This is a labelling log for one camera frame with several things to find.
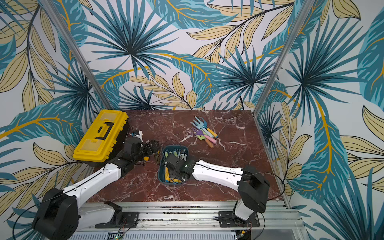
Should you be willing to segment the purple small rake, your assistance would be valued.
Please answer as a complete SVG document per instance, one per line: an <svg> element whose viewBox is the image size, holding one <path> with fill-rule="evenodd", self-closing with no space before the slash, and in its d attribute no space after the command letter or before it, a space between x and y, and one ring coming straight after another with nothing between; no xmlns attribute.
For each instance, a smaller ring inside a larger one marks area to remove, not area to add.
<svg viewBox="0 0 384 240"><path fill-rule="evenodd" d="M210 142L213 143L213 144L216 144L216 143L217 143L217 141L216 141L214 138L209 137L209 136L206 135L202 130L197 130L197 131L194 132L194 134L195 134L200 140L207 139L208 141L210 141Z"/></svg>

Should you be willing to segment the light blue fork pink handle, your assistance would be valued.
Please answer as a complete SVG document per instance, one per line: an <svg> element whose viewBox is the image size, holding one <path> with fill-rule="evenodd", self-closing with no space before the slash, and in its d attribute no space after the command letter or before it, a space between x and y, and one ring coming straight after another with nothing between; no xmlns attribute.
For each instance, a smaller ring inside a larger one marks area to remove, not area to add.
<svg viewBox="0 0 384 240"><path fill-rule="evenodd" d="M208 135L209 137L214 138L216 140L216 138L210 132L208 132L207 129L204 128L203 123L201 123L199 120L197 120L197 118L198 117L195 116L194 120L191 122L193 127L195 127L198 130L202 130L206 135Z"/></svg>

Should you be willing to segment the teal fork yellow handle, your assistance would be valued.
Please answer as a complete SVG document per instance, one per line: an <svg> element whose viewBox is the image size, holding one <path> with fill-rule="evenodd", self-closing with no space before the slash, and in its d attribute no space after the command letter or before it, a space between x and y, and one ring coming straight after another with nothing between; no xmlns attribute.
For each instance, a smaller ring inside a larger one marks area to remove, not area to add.
<svg viewBox="0 0 384 240"><path fill-rule="evenodd" d="M203 123L204 128L207 129L208 132L210 132L215 138L218 138L218 134L216 134L213 130L208 128L208 123L203 118L197 118L201 123Z"/></svg>

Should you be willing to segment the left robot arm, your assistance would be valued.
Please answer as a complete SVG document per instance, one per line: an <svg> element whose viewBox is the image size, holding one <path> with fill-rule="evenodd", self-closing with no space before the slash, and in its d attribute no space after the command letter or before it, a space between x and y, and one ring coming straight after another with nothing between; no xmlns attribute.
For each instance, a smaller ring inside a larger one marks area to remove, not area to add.
<svg viewBox="0 0 384 240"><path fill-rule="evenodd" d="M32 228L49 240L67 240L76 231L92 225L118 223L122 218L120 206L107 203L87 211L82 205L109 184L123 178L137 162L160 149L156 140L146 143L139 137L125 140L117 155L94 174L64 189L49 190L39 206Z"/></svg>

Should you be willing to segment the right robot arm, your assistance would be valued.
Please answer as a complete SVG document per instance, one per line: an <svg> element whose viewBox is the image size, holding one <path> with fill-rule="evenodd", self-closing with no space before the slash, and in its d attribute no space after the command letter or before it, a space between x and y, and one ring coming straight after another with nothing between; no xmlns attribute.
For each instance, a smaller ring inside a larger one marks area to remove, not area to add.
<svg viewBox="0 0 384 240"><path fill-rule="evenodd" d="M240 200L235 204L230 216L224 217L225 220L246 223L252 214L266 211L270 183L253 166L228 168L196 160L193 156L184 161L174 155L167 156L164 165L182 182L192 178L237 191Z"/></svg>

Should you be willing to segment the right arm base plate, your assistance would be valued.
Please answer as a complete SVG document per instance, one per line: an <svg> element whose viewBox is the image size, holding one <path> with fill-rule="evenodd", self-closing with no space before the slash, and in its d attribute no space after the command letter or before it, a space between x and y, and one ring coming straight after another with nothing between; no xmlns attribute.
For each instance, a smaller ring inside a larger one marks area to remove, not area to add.
<svg viewBox="0 0 384 240"><path fill-rule="evenodd" d="M214 219L219 222L221 228L256 228L260 226L256 212L252 213L247 220L242 220L236 217L233 212L221 211Z"/></svg>

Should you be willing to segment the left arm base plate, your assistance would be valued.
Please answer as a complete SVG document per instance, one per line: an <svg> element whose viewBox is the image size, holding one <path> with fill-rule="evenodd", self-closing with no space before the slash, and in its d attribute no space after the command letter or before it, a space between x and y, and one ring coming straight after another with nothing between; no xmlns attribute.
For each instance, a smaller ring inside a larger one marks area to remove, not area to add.
<svg viewBox="0 0 384 240"><path fill-rule="evenodd" d="M96 229L120 229L120 228L136 228L138 223L139 212L120 212L114 214L112 219L107 223L95 225Z"/></svg>

